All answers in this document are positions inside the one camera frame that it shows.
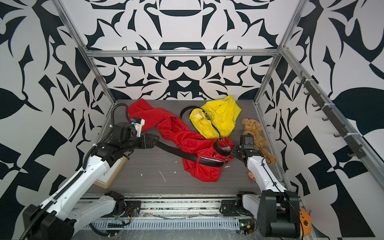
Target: brown teddy bear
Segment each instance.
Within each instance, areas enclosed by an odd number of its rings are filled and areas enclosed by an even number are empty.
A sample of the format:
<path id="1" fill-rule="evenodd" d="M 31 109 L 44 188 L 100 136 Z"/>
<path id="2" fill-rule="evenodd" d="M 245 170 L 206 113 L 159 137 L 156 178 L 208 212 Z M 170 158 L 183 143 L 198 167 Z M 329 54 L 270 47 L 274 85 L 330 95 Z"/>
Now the brown teddy bear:
<path id="1" fill-rule="evenodd" d="M 263 131 L 263 126 L 258 121 L 254 119 L 248 119 L 248 118 L 243 119 L 242 124 L 244 124 L 243 134 L 247 135 L 249 133 L 253 135 L 253 141 L 255 142 L 255 145 L 256 145 L 255 149 L 258 150 L 258 148 L 260 148 L 264 156 L 267 159 L 269 159 L 269 161 L 266 159 L 267 163 L 276 164 L 277 163 L 276 156 L 263 148 L 269 145 L 269 140 L 260 136 L 260 133 Z"/>

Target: yellow jacket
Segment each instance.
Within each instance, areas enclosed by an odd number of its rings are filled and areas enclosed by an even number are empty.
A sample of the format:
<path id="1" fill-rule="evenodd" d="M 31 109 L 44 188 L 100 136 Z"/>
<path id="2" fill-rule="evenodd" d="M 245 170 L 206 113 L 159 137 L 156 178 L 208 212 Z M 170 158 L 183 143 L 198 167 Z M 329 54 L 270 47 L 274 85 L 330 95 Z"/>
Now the yellow jacket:
<path id="1" fill-rule="evenodd" d="M 206 139 L 228 137 L 235 128 L 236 119 L 241 112 L 232 96 L 221 100 L 209 101 L 201 108 L 209 115 L 212 122 L 199 108 L 192 110 L 189 119 Z M 219 130 L 220 136 L 212 125 Z"/>

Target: floor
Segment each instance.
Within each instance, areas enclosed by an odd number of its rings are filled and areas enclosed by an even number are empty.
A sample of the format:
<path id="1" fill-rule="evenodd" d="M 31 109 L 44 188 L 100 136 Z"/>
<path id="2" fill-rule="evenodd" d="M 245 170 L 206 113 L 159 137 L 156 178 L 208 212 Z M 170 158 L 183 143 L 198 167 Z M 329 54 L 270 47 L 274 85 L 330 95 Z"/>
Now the floor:
<path id="1" fill-rule="evenodd" d="M 118 103 L 126 103 L 129 106 L 135 101 L 118 100 Z M 148 103 L 154 108 L 163 108 L 177 116 L 186 106 L 202 106 L 205 102 L 148 100 Z M 229 138 L 234 143 L 239 143 L 239 136 L 243 134 L 242 119 L 258 120 L 258 116 L 251 100 L 238 100 L 236 103 L 242 111 Z M 197 131 L 188 119 L 188 113 L 184 114 L 183 120 L 192 131 Z M 115 111 L 115 123 L 123 121 L 126 121 L 126 119 L 124 107 L 122 106 Z M 109 129 L 105 128 L 103 134 L 106 134 L 107 130 Z M 155 127 L 147 132 L 160 136 Z M 164 140 L 162 137 L 160 141 L 175 146 L 173 142 Z M 261 194 L 258 185 L 249 179 L 247 175 L 249 170 L 244 166 L 243 162 L 234 158 L 226 166 L 229 167 L 222 169 L 218 182 L 201 182 L 184 170 L 180 157 L 158 147 L 137 149 L 117 175 L 109 190 L 122 194 L 237 194 L 238 191 L 254 191 Z M 93 185 L 87 191 L 89 194 L 103 194 L 104 192 L 106 192 L 105 189 L 96 185 Z"/>

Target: red clothing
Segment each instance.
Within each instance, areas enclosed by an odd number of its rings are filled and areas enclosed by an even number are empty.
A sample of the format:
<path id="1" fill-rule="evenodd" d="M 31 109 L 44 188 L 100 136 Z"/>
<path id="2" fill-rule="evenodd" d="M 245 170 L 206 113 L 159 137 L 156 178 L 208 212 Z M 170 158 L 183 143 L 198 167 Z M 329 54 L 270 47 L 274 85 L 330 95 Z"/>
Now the red clothing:
<path id="1" fill-rule="evenodd" d="M 174 141 L 176 146 L 197 156 L 205 155 L 212 158 L 215 150 L 212 146 L 215 139 L 205 139 L 201 134 L 192 132 L 177 116 L 161 108 L 153 108 L 147 101 L 140 99 L 129 106 L 128 113 L 130 118 L 139 117 L 145 120 L 142 131 L 153 128 L 157 125 L 161 136 L 170 141 Z M 233 148 L 233 142 L 227 138 L 219 140 L 220 147 L 229 146 Z M 215 153 L 214 158 L 224 162 L 229 162 L 233 156 L 224 157 Z M 183 158 L 184 169 L 203 182 L 217 182 L 221 167 L 209 167 L 201 165 Z"/>

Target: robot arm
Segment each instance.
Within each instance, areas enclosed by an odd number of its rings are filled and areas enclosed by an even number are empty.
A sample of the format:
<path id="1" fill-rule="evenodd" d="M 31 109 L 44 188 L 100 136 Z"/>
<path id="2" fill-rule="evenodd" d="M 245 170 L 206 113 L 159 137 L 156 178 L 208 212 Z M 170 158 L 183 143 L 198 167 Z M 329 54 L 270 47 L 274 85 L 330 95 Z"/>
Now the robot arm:
<path id="1" fill-rule="evenodd" d="M 28 235 L 29 240 L 69 240 L 78 230 L 101 216 L 122 214 L 124 196 L 113 191 L 75 212 L 72 209 L 88 188 L 125 152 L 155 146 L 159 137 L 141 134 L 144 123 L 144 119 L 134 118 L 132 122 L 112 124 L 108 140 L 102 141 L 87 153 L 86 157 L 89 157 L 84 160 L 83 167 L 64 186 L 38 207 L 27 207 L 23 212 L 26 230 L 20 239 Z"/>
<path id="2" fill-rule="evenodd" d="M 306 219 L 309 215 L 303 209 L 300 211 L 297 194 L 287 191 L 276 179 L 267 165 L 268 158 L 260 150 L 255 150 L 251 134 L 240 136 L 240 144 L 235 145 L 231 154 L 251 171 L 262 194 L 260 198 L 255 194 L 243 194 L 242 202 L 237 206 L 242 206 L 257 218 L 264 237 L 298 238 L 308 235 L 311 225 L 301 222 L 299 213 Z"/>

